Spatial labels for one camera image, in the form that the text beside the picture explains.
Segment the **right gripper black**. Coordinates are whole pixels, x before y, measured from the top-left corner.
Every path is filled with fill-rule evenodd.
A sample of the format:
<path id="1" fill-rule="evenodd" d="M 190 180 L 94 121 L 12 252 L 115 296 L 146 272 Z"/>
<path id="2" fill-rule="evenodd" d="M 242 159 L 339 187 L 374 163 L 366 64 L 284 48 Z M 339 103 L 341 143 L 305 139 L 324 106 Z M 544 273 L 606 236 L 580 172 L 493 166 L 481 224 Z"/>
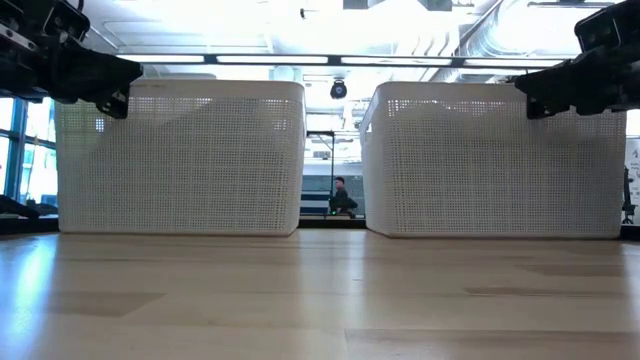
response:
<path id="1" fill-rule="evenodd" d="M 574 60 L 510 77 L 508 83 L 525 95 L 529 120 L 571 108 L 572 71 L 576 82 L 572 105 L 578 114 L 640 109 L 640 43 L 636 43 L 613 49 L 597 47 Z"/>

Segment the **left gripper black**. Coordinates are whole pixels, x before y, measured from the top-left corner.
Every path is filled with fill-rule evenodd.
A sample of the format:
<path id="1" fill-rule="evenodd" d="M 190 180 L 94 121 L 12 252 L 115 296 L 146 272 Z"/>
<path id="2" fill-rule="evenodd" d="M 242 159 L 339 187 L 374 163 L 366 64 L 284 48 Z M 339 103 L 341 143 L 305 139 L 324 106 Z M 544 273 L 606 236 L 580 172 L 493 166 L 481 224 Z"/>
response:
<path id="1" fill-rule="evenodd" d="M 126 119 L 129 89 L 121 89 L 143 74 L 143 66 L 114 55 L 76 48 L 55 50 L 53 58 L 28 55 L 17 48 L 0 48 L 0 98 L 40 103 L 45 97 L 62 103 L 98 101 L 96 108 L 114 119 Z M 63 65 L 68 60 L 74 65 Z M 58 88 L 53 79 L 74 70 L 77 94 Z"/>

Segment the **white woven plastic basket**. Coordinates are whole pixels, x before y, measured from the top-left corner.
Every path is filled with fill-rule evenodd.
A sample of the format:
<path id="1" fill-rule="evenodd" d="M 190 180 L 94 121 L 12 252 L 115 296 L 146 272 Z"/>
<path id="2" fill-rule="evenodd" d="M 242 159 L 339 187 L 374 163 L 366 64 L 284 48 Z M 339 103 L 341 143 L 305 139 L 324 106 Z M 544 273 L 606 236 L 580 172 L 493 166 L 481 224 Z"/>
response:
<path id="1" fill-rule="evenodd" d="M 605 238 L 626 117 L 527 115 L 508 84 L 386 82 L 360 126 L 365 220 L 392 238 Z"/>
<path id="2" fill-rule="evenodd" d="M 67 233 L 287 236 L 300 213 L 305 90 L 289 81 L 142 80 L 128 114 L 55 107 Z"/>

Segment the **black floor stand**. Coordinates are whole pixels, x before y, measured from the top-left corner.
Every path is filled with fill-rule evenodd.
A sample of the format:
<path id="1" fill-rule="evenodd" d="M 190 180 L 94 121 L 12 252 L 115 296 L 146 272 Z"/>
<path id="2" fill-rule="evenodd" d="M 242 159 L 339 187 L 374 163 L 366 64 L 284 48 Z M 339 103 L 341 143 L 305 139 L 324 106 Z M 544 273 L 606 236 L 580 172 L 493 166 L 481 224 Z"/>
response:
<path id="1" fill-rule="evenodd" d="M 634 224 L 634 216 L 636 205 L 631 202 L 631 191 L 630 184 L 632 179 L 629 177 L 629 169 L 627 166 L 624 166 L 624 176 L 623 176 L 623 204 L 622 204 L 622 212 L 624 218 L 622 219 L 623 225 L 633 225 Z"/>

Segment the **person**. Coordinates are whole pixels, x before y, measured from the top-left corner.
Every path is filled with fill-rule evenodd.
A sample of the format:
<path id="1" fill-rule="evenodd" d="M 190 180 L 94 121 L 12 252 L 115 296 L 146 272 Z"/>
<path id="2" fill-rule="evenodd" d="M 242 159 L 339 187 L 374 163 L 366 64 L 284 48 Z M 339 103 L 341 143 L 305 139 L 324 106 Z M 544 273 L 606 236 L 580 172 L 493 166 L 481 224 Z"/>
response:
<path id="1" fill-rule="evenodd" d="M 335 195 L 329 200 L 330 212 L 332 214 L 347 214 L 350 219 L 355 219 L 354 210 L 358 207 L 358 204 L 349 197 L 343 177 L 335 178 L 335 187 Z"/>

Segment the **blue window frame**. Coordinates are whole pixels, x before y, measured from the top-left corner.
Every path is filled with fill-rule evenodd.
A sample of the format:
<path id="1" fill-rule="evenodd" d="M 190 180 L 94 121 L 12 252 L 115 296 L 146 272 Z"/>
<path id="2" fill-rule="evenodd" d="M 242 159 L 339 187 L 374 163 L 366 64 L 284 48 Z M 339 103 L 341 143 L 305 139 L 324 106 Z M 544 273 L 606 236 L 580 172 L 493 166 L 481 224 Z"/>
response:
<path id="1" fill-rule="evenodd" d="M 0 98 L 0 195 L 54 213 L 58 165 L 54 104 Z"/>

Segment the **black metal table frame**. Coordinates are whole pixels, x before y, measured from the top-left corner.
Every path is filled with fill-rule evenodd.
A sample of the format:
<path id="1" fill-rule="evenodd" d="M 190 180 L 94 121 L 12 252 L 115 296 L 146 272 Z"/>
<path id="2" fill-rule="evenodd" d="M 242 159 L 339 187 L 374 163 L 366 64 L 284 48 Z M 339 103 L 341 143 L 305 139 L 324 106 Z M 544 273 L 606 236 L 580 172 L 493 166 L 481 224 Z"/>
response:
<path id="1" fill-rule="evenodd" d="M 366 228 L 364 219 L 349 219 L 345 217 L 301 218 L 298 224 L 301 229 L 357 229 Z M 58 232 L 57 217 L 40 217 L 39 219 L 27 218 L 0 218 L 0 235 L 36 234 Z M 640 242 L 640 226 L 622 225 L 618 236 L 619 240 Z"/>

